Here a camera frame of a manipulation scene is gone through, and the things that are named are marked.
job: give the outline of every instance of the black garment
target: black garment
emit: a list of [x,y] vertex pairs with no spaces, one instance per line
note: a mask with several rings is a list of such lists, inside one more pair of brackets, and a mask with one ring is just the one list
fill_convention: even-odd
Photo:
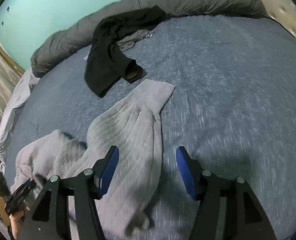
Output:
[[120,51],[117,41],[139,29],[152,30],[169,17],[154,6],[102,20],[94,31],[87,61],[85,80],[90,89],[103,97],[120,77],[130,83],[141,78],[143,69]]

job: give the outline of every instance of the gray blanket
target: gray blanket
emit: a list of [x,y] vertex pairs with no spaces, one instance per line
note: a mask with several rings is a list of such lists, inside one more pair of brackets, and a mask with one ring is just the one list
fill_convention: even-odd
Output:
[[[86,141],[91,122],[138,85],[120,80],[99,99],[83,77],[88,51],[61,62],[32,91],[7,149],[9,185],[24,146],[56,129]],[[161,112],[163,166],[146,210],[154,226],[135,239],[188,239],[198,203],[176,167],[179,145],[219,176],[245,177],[278,239],[290,237],[296,231],[296,38],[266,18],[184,17],[158,25],[126,55],[146,78],[176,85]]]
[[63,59],[88,46],[96,26],[104,18],[155,5],[176,17],[201,14],[267,15],[261,0],[121,0],[81,19],[68,30],[51,35],[31,57],[33,74],[39,78],[44,76]]

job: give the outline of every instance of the person's arm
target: person's arm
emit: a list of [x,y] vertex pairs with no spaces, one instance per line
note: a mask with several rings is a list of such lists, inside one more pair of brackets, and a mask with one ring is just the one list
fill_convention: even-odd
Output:
[[9,216],[10,225],[13,237],[17,239],[17,235],[21,229],[21,218],[24,216],[24,211],[17,211]]

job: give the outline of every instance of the bed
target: bed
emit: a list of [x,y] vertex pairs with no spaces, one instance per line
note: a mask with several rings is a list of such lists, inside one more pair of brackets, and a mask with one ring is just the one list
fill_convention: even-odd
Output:
[[[137,239],[189,236],[198,203],[189,199],[177,173],[179,145],[219,176],[246,178],[278,239],[296,232],[296,7],[284,0],[279,8],[262,1],[274,21],[228,15],[171,18],[125,52],[143,66],[144,79],[176,86],[161,112],[163,166],[147,207],[154,227]],[[295,21],[288,22],[287,13]],[[14,95],[21,92],[21,97],[14,96],[15,107],[5,111],[5,119],[13,120],[4,121],[9,132],[0,132],[1,168],[9,185],[25,145],[56,129],[85,141],[90,123],[142,81],[119,80],[100,99],[84,81],[89,50],[60,60],[40,80],[28,70],[17,86]]]

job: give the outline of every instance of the metal bolt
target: metal bolt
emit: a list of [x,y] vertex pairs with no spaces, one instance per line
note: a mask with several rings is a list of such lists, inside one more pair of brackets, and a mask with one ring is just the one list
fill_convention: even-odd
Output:
[[210,176],[211,176],[211,171],[204,170],[204,171],[202,172],[202,175],[203,175],[203,176],[206,176],[206,177],[210,177]]
[[237,182],[239,182],[240,184],[243,184],[245,182],[245,179],[242,177],[237,177]]
[[90,176],[90,175],[92,175],[92,173],[93,173],[92,169],[85,169],[85,170],[84,170],[84,174],[85,174],[86,176]]
[[56,182],[58,179],[59,179],[59,177],[57,175],[52,175],[49,180],[51,182]]

